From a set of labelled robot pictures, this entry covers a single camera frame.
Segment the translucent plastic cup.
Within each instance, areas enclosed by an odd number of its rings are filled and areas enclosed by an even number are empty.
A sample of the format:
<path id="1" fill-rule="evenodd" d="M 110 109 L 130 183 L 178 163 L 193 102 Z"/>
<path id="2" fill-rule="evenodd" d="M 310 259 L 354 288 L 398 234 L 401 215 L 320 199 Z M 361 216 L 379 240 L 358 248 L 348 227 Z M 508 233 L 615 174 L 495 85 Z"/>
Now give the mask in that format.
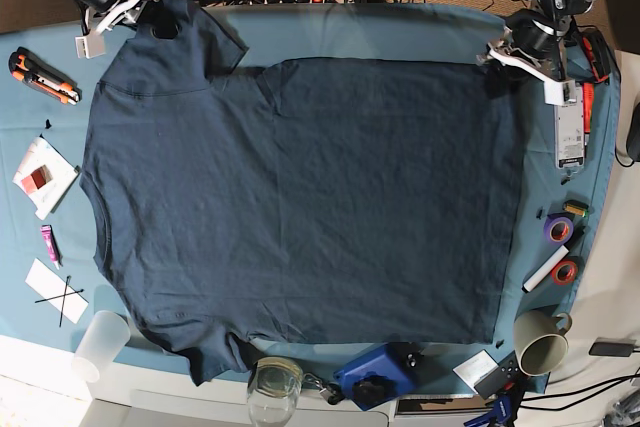
<path id="1" fill-rule="evenodd" d="M 105 310 L 96 312 L 74 353 L 72 371 L 87 383 L 98 382 L 130 338 L 124 317 Z"/>

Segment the dark blue T-shirt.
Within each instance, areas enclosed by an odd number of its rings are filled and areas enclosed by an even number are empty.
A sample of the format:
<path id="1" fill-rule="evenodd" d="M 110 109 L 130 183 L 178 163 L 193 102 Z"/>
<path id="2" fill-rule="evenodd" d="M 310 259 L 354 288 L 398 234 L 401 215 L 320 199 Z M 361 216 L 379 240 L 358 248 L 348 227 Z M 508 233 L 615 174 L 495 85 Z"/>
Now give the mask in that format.
<path id="1" fill-rule="evenodd" d="M 142 96 L 96 85 L 94 260 L 194 383 L 256 338 L 488 343 L 516 221 L 515 92 L 489 66 L 302 58 Z"/>

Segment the blue box with black knob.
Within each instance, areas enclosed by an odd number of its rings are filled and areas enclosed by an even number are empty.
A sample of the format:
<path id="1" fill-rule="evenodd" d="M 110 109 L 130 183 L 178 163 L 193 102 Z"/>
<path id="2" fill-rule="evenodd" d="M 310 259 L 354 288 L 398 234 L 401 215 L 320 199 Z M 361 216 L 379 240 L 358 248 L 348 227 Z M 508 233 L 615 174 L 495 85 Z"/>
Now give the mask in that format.
<path id="1" fill-rule="evenodd" d="M 417 344 L 391 342 L 348 362 L 333 379 L 346 399 L 368 411 L 413 391 L 421 359 Z"/>

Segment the white paper note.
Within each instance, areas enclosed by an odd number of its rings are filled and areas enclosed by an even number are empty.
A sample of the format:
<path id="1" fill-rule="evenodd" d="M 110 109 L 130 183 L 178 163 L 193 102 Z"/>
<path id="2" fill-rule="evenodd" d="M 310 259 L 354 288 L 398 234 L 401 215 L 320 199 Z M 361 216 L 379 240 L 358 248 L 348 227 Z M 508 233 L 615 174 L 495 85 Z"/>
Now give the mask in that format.
<path id="1" fill-rule="evenodd" d="M 453 372 L 472 390 L 484 377 L 498 367 L 498 363 L 482 350 L 453 368 Z"/>

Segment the black remote control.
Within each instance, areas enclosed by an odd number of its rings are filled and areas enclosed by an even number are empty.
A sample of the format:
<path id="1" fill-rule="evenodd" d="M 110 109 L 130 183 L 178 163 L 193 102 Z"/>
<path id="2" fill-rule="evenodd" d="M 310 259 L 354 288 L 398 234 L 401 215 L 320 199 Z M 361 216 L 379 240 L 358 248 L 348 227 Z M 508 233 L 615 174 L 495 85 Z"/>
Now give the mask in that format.
<path id="1" fill-rule="evenodd" d="M 474 389 L 483 399 L 488 399 L 503 390 L 508 384 L 517 381 L 520 376 L 521 370 L 516 352 L 512 351 L 497 367 L 481 378 L 474 385 Z"/>

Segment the red tape roll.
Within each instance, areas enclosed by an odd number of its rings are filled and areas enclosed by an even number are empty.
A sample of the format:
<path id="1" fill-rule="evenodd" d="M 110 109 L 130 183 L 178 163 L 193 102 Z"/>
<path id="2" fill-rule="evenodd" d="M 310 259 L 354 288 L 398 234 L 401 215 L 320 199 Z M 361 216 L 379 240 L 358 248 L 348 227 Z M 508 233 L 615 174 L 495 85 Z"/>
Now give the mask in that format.
<path id="1" fill-rule="evenodd" d="M 579 261 L 573 257 L 565 258 L 553 267 L 551 278 L 556 285 L 568 285 L 575 281 L 578 273 Z"/>

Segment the black hairpin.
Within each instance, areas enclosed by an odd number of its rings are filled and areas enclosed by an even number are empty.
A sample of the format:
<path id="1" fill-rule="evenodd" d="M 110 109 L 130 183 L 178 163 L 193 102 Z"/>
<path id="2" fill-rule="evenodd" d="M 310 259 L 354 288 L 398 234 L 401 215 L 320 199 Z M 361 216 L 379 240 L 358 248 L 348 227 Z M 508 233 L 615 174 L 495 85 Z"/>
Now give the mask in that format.
<path id="1" fill-rule="evenodd" d="M 84 289 L 79 289 L 77 291 L 75 291 L 75 290 L 67 290 L 61 295 L 57 295 L 57 296 L 53 296 L 53 297 L 49 297 L 49 298 L 44 298 L 44 299 L 39 299 L 39 300 L 36 300 L 34 303 L 49 302 L 49 301 L 52 301 L 52 300 L 61 299 L 61 298 L 68 297 L 68 296 L 71 296 L 71 295 L 81 294 L 83 292 L 84 292 Z"/>
<path id="2" fill-rule="evenodd" d="M 66 276 L 66 280 L 65 280 L 65 287 L 64 287 L 64 291 L 63 291 L 63 295 L 62 295 L 62 301 L 61 301 L 61 306 L 60 306 L 60 315 L 59 315 L 59 323 L 58 323 L 58 327 L 61 328 L 62 327 L 62 322 L 63 322 L 63 318 L 64 318 L 64 307 L 65 307 L 65 302 L 66 302 L 66 297 L 67 297 L 67 292 L 69 289 L 69 283 L 71 280 L 71 275 L 67 275 Z"/>

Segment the white paper card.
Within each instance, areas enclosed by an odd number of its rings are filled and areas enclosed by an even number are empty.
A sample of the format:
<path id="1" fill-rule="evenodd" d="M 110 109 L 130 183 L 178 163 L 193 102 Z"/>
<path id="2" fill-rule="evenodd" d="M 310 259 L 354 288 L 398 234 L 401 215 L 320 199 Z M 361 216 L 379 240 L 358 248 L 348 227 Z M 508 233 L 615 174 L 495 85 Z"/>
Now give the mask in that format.
<path id="1" fill-rule="evenodd" d="M 39 259 L 35 259 L 27 273 L 25 283 L 34 290 L 41 299 L 44 299 L 63 294 L 65 280 L 66 279 L 61 278 Z M 72 287 L 70 281 L 68 290 L 77 291 L 79 289 Z M 60 312 L 61 301 L 62 298 L 43 303 L 49 303 Z M 82 293 L 68 296 L 66 297 L 64 307 L 64 317 L 73 324 L 77 324 L 88 305 L 89 303 L 84 299 Z"/>

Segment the orange red pen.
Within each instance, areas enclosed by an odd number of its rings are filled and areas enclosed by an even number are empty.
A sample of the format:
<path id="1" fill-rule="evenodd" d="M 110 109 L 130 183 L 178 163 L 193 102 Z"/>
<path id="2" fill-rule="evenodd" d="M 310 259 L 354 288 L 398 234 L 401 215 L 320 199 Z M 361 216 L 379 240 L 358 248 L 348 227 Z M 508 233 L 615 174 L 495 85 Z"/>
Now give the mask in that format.
<path id="1" fill-rule="evenodd" d="M 584 145 L 588 146 L 591 134 L 591 118 L 594 102 L 594 85 L 585 82 L 582 85 L 583 93 L 583 121 L 584 121 Z"/>

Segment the black power adapter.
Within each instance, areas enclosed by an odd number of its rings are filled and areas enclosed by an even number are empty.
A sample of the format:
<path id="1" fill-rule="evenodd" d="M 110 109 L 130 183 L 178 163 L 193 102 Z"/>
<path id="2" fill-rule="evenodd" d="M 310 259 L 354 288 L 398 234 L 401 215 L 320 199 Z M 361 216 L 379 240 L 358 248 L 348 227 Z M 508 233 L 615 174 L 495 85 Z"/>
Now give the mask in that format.
<path id="1" fill-rule="evenodd" d="M 639 348 L 634 342 L 620 340 L 596 340 L 590 347 L 588 354 L 594 357 L 627 358 L 638 352 Z"/>

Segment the white paper packet red square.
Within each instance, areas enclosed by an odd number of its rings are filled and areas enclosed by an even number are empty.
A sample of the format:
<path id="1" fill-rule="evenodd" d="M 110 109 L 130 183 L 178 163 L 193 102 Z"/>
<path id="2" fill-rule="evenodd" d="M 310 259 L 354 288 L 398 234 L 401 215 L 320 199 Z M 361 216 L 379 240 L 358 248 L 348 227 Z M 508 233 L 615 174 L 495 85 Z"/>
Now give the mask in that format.
<path id="1" fill-rule="evenodd" d="M 27 149 L 13 183 L 33 202 L 44 220 L 57 206 L 79 174 L 46 139 L 36 137 Z"/>

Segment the orange black utility knife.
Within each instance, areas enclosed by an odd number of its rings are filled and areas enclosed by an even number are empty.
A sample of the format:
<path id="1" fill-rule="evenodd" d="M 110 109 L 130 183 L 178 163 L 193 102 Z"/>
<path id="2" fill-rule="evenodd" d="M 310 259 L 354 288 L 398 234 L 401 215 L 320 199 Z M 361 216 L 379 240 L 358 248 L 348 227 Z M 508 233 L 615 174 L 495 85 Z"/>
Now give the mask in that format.
<path id="1" fill-rule="evenodd" d="M 76 105 L 80 100 L 80 94 L 72 83 L 31 57 L 26 49 L 19 48 L 11 53 L 8 68 L 14 79 L 62 104 Z"/>

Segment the orange black clamp tool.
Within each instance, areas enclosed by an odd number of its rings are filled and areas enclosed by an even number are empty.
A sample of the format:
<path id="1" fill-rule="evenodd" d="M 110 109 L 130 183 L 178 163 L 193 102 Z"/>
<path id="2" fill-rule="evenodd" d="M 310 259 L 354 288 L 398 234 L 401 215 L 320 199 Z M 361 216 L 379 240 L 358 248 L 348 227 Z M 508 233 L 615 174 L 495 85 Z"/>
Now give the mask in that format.
<path id="1" fill-rule="evenodd" d="M 606 81 L 611 73 L 609 51 L 602 33 L 595 28 L 581 33 L 582 46 L 597 82 Z"/>

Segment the purple tape roll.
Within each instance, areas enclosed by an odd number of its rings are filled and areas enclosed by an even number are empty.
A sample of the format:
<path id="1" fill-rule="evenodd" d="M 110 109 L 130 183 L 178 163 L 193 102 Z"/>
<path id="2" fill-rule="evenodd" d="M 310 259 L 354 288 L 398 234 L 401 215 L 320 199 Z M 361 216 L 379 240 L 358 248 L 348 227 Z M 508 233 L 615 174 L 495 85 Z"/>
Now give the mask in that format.
<path id="1" fill-rule="evenodd" d="M 547 216 L 543 234 L 544 239 L 552 245 L 563 245 L 573 235 L 574 224 L 571 218 L 562 214 L 550 214 Z"/>

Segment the beige ceramic mug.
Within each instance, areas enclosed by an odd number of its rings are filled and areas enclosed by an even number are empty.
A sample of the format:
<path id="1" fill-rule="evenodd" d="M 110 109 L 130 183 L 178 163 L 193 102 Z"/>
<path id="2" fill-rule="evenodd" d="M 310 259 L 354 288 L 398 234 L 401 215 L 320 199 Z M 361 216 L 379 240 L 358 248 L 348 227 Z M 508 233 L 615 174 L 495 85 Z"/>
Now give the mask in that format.
<path id="1" fill-rule="evenodd" d="M 532 310 L 521 314 L 514 322 L 513 345 L 520 370 L 530 377 L 552 372 L 569 351 L 566 334 L 573 324 L 566 312 L 549 316 Z"/>

